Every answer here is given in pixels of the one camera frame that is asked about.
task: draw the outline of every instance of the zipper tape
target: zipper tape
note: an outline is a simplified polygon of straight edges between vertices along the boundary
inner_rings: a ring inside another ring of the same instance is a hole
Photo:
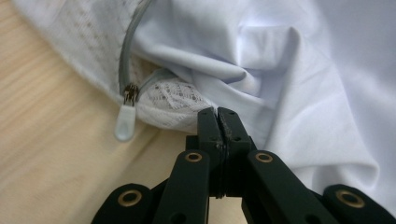
[[[137,25],[142,20],[143,15],[145,14],[150,3],[151,0],[142,0],[138,4],[122,43],[119,64],[119,83],[121,96],[124,94],[125,87],[132,82],[129,75],[129,58],[131,57],[131,44],[134,37],[134,32],[136,31]]]

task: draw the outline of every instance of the white cloth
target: white cloth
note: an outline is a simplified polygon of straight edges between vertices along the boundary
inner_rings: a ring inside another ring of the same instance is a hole
[[[137,1],[14,1],[120,100],[120,47]],[[344,183],[396,216],[395,11],[386,0],[153,0],[132,50],[236,111],[309,188]]]

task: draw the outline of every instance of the wooden surface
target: wooden surface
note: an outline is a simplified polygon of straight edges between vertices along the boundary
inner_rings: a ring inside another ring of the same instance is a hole
[[[0,223],[90,223],[116,187],[168,177],[185,134],[138,122],[120,143],[118,109],[0,1]],[[209,223],[246,223],[240,200],[211,200]]]

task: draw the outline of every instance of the zipper pull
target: zipper pull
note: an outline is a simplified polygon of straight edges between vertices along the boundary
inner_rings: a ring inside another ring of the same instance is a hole
[[[124,89],[124,103],[117,117],[114,135],[121,142],[130,140],[134,136],[134,123],[136,121],[136,108],[134,107],[138,87],[131,83]]]

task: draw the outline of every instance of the perforated fabric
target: perforated fabric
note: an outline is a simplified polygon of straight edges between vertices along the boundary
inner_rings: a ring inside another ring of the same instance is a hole
[[[120,51],[137,0],[14,1],[53,48],[93,85],[117,94]]]
[[[18,9],[38,28],[51,45],[83,77],[119,104],[119,63],[122,42],[137,0],[14,0]],[[139,85],[158,65],[131,55],[130,77]],[[209,106],[195,89],[181,79],[162,80],[155,88],[141,92],[137,116],[165,129],[196,132],[196,113]]]
[[[197,113],[209,107],[202,95],[180,78],[156,82],[139,99],[138,116],[164,129],[195,133]]]

